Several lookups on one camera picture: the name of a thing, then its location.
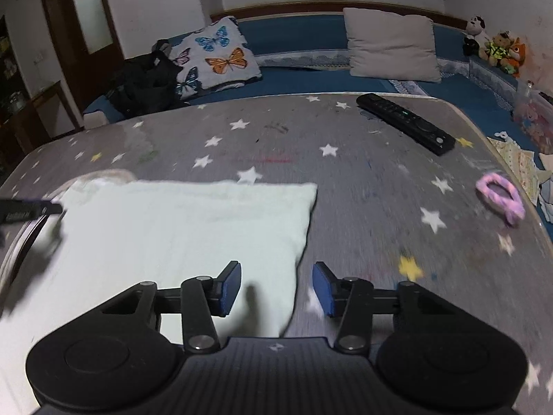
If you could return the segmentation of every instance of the fox plush toy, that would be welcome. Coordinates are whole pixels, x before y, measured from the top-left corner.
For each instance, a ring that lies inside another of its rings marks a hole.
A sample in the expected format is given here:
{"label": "fox plush toy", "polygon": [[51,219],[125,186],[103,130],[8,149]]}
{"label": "fox plush toy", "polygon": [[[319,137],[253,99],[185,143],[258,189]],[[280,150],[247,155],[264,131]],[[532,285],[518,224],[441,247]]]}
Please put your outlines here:
{"label": "fox plush toy", "polygon": [[526,45],[521,43],[520,38],[516,38],[509,48],[508,56],[499,62],[501,70],[507,74],[512,74],[518,78],[521,74],[519,69],[526,59]]}

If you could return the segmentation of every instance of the pink scrunchie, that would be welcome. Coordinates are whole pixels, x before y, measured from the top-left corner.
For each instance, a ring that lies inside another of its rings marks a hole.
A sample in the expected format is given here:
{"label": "pink scrunchie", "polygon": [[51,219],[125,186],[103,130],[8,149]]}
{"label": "pink scrunchie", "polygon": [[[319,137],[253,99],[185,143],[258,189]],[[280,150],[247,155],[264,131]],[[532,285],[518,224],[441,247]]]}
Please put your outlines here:
{"label": "pink scrunchie", "polygon": [[[492,183],[507,190],[511,198],[505,198],[496,194],[491,188],[489,188],[489,185]],[[499,176],[497,173],[488,173],[478,180],[476,188],[482,195],[505,212],[505,218],[507,219],[508,224],[514,225],[518,221],[524,219],[526,211],[524,210],[521,196],[519,195],[516,187],[504,177]]]}

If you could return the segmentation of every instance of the plastic container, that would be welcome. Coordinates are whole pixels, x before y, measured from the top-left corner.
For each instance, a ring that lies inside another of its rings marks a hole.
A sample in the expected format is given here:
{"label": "plastic container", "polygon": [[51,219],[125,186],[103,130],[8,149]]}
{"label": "plastic container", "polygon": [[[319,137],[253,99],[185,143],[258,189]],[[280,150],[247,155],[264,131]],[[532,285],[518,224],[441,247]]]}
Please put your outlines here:
{"label": "plastic container", "polygon": [[532,81],[519,82],[513,120],[543,154],[553,154],[553,105],[534,89]]}

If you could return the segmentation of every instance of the stuffed animal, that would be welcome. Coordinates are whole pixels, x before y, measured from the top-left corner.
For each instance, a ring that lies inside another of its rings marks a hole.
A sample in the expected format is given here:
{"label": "stuffed animal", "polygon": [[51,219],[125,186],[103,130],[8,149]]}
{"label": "stuffed animal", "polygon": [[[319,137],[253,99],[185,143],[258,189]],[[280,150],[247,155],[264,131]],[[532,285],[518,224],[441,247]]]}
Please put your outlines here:
{"label": "stuffed animal", "polygon": [[492,37],[490,42],[486,42],[485,48],[480,48],[478,55],[481,59],[495,67],[501,59],[508,57],[509,48],[513,44],[513,39],[509,37],[509,32],[499,33]]}
{"label": "stuffed animal", "polygon": [[526,59],[526,45],[521,43],[520,38],[516,38],[511,48],[509,48],[508,55],[499,62],[501,70],[518,78],[521,75],[519,69]]}
{"label": "stuffed animal", "polygon": [[463,54],[465,56],[477,55],[480,48],[486,48],[486,42],[490,41],[486,33],[486,23],[480,16],[472,17],[467,23],[467,35],[464,38]]}

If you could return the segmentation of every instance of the door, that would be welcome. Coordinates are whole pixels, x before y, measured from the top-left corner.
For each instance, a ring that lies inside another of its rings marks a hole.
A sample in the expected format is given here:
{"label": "door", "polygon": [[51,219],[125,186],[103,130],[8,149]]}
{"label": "door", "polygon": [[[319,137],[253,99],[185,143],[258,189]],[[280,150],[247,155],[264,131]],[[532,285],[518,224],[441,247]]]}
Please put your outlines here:
{"label": "door", "polygon": [[50,36],[79,110],[105,93],[123,54],[107,0],[42,0]]}

